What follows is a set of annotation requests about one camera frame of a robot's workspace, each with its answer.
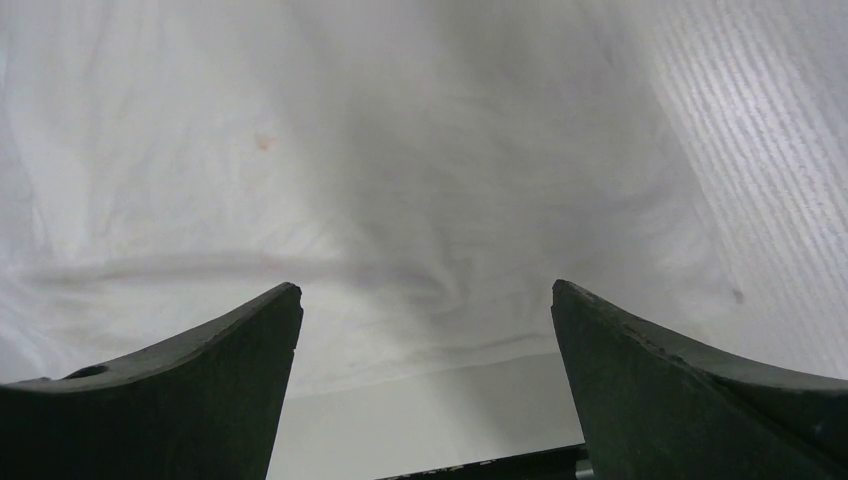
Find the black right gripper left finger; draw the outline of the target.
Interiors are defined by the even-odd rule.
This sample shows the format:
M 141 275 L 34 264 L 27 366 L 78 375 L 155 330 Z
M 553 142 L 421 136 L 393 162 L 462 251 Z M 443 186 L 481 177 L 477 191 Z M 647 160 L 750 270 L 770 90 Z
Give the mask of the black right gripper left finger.
M 62 379 L 1 389 L 5 479 L 263 479 L 303 319 L 284 283 Z

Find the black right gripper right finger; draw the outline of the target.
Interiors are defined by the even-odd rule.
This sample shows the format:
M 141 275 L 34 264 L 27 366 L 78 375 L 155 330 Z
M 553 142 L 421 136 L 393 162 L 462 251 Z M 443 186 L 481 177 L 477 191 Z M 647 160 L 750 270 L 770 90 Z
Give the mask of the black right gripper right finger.
M 564 280 L 559 349 L 600 479 L 843 479 L 847 384 L 746 359 Z

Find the white t shirt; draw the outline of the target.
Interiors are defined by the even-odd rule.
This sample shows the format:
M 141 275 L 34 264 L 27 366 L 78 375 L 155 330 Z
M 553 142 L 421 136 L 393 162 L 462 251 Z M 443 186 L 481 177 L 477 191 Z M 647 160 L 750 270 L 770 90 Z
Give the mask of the white t shirt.
M 5 1 L 1 378 L 303 292 L 290 391 L 554 351 L 577 283 L 847 374 L 843 1 Z

